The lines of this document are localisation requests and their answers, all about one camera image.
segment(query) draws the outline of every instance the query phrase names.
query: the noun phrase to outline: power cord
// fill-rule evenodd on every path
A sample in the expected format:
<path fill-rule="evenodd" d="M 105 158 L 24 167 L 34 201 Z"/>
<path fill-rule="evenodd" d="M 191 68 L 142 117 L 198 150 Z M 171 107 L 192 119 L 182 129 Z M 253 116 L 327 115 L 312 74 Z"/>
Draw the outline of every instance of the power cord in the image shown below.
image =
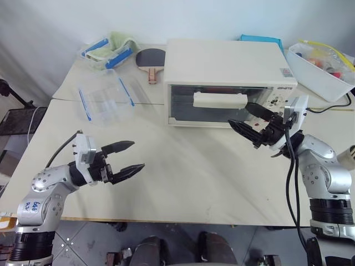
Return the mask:
<path fill-rule="evenodd" d="M 306 250 L 306 240 L 301 232 L 301 227 L 300 227 L 301 209 L 300 209 L 300 194 L 298 191 L 298 157 L 295 156 L 295 153 L 293 151 L 292 142 L 291 142 L 291 138 L 290 138 L 290 129 L 288 127 L 285 128 L 285 138 L 286 138 L 286 146 L 287 146 L 288 152 L 290 153 L 290 159 L 291 159 L 290 168 L 288 170 L 288 174 L 287 174 L 287 178 L 286 178 L 287 206 L 288 206 L 288 209 L 289 209 L 290 214 L 292 216 L 292 220 L 296 225 L 297 234 L 298 234 L 298 237 L 301 241 L 301 244 L 302 244 L 304 250 Z M 293 167 L 295 167 L 295 191 L 296 191 L 296 212 L 297 212 L 296 215 L 297 215 L 297 217 L 295 217 L 295 214 L 294 214 L 292 206 L 291 206 L 291 201 L 290 201 L 290 180 L 291 180 Z"/>
<path fill-rule="evenodd" d="M 63 143 L 61 145 L 61 147 L 58 148 L 58 150 L 55 151 L 55 153 L 52 155 L 52 157 L 49 159 L 47 165 L 45 166 L 46 168 L 48 168 L 53 160 L 56 158 L 56 156 L 60 153 L 60 151 L 67 146 L 67 144 L 69 144 L 72 140 L 75 139 L 75 137 L 77 136 L 77 134 L 82 134 L 83 132 L 81 130 L 78 130 L 73 136 L 71 136 L 65 143 Z"/>
<path fill-rule="evenodd" d="M 351 104 L 351 98 L 350 98 L 350 96 L 349 96 L 349 93 L 346 94 L 346 97 L 348 98 L 348 103 L 347 103 L 347 104 L 343 104 L 343 105 L 332 105 L 332 106 L 330 106 L 330 107 L 328 107 L 328 108 L 325 108 L 325 109 L 323 109 L 323 110 L 321 110 L 321 111 L 315 111 L 315 110 L 312 110 L 312 109 L 310 109 L 310 108 L 306 108 L 306 110 L 309 111 L 309 112 L 312 112 L 312 113 L 314 113 L 314 114 L 321 114 L 321 113 L 323 113 L 323 112 L 325 112 L 325 111 L 327 111 L 327 110 L 329 110 L 329 109 L 331 109 L 331 108 L 334 108 L 334 107 L 346 107 L 346 106 L 349 106 L 349 105 Z"/>
<path fill-rule="evenodd" d="M 34 111 L 33 114 L 32 114 L 31 122 L 29 123 L 28 131 L 27 131 L 27 146 L 28 146 L 28 144 L 29 144 L 29 132 L 31 131 L 31 127 L 32 127 L 32 122 L 33 122 L 34 114 L 36 113 L 36 111 L 37 111 L 39 108 L 40 108 L 40 106 L 35 109 L 35 111 Z"/>

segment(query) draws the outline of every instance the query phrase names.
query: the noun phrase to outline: white wall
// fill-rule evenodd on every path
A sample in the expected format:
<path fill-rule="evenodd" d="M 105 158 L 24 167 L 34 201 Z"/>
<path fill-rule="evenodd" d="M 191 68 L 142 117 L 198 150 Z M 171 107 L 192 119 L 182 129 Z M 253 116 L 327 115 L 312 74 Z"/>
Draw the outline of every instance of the white wall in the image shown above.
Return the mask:
<path fill-rule="evenodd" d="M 45 102 L 80 46 L 110 30 L 141 43 L 244 33 L 278 37 L 288 47 L 302 38 L 355 55 L 354 12 L 354 0 L 3 0 L 0 73 L 25 98 Z"/>

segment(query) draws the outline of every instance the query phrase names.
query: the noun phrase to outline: clear plastic container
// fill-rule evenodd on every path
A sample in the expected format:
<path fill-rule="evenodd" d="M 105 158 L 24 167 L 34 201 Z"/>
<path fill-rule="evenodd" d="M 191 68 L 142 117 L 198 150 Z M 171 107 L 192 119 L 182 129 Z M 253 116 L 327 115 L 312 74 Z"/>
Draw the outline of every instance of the clear plastic container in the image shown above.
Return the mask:
<path fill-rule="evenodd" d="M 82 59 L 88 66 L 95 70 L 111 69 L 125 62 L 132 54 L 135 53 L 134 46 L 136 44 L 129 40 L 121 49 L 115 50 L 111 55 L 104 58 L 95 58 L 90 56 L 90 52 L 97 48 L 109 47 L 109 37 L 104 37 L 96 42 L 86 45 L 78 53 L 78 57 Z"/>
<path fill-rule="evenodd" d="M 77 84 L 77 89 L 90 122 L 110 125 L 133 116 L 129 88 L 112 69 L 87 76 Z"/>

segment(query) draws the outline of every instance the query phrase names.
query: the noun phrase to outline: floor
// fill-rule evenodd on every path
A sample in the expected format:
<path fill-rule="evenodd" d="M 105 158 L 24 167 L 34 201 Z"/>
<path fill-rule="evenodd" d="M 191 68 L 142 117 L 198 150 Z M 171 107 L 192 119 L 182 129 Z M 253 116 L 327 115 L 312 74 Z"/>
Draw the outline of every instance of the floor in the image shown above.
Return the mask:
<path fill-rule="evenodd" d="M 302 229 L 310 237 L 309 228 Z M 295 229 L 270 230 L 257 226 L 211 224 L 128 223 L 118 232 L 106 223 L 61 221 L 53 242 L 53 266 L 105 265 L 107 252 L 132 250 L 146 237 L 167 241 L 174 263 L 194 262 L 193 250 L 201 231 L 223 236 L 234 250 L 239 265 L 257 265 L 256 258 L 278 254 L 282 265 L 307 265 L 306 255 Z M 0 235 L 0 244 L 11 244 L 13 235 Z"/>

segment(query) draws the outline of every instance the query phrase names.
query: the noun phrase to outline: table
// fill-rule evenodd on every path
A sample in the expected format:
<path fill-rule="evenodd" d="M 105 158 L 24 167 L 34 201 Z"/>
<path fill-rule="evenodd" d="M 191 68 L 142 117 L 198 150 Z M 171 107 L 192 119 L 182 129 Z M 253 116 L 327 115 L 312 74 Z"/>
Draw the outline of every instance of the table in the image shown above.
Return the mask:
<path fill-rule="evenodd" d="M 270 149 L 255 150 L 231 129 L 166 126 L 163 108 L 137 104 L 131 120 L 99 127 L 87 121 L 80 102 L 52 100 L 0 199 L 0 210 L 16 213 L 33 176 L 82 129 L 94 137 L 97 147 L 120 140 L 136 142 L 109 156 L 114 172 L 136 163 L 146 166 L 115 186 L 99 183 L 69 195 L 66 219 L 293 225 L 285 199 L 288 159 L 270 158 L 274 153 Z M 355 142 L 354 118 L 354 111 L 309 114 L 302 129 L 340 153 Z M 73 160 L 68 145 L 53 166 Z M 309 201 L 302 184 L 300 197 L 301 225 L 309 226 Z"/>
<path fill-rule="evenodd" d="M 143 49 L 166 49 L 165 45 L 142 44 L 141 47 Z M 164 71 L 160 71 L 157 73 L 158 83 L 155 85 L 150 85 L 148 84 L 147 72 L 139 70 L 136 67 L 134 57 L 130 57 L 122 65 L 116 67 L 114 70 L 125 80 L 125 82 L 129 83 L 128 85 L 130 87 L 130 93 L 133 102 L 135 102 L 136 104 L 164 104 Z M 75 85 L 80 79 L 82 79 L 86 75 L 89 75 L 92 72 L 93 70 L 89 69 L 82 60 L 77 59 L 72 65 L 70 71 L 68 72 L 68 75 L 65 77 L 63 84 L 53 94 L 53 98 L 59 100 L 80 101 L 80 96 L 77 93 Z M 334 104 L 342 105 L 348 102 L 346 97 L 342 97 L 336 103 L 328 103 L 312 91 L 299 84 L 297 86 L 297 89 L 294 90 L 292 96 L 300 96 L 301 94 L 308 94 L 310 96 L 308 104 L 311 108 L 323 109 Z M 355 110 L 355 97 L 352 94 L 350 95 L 352 98 L 352 104 L 346 107 L 346 110 Z"/>

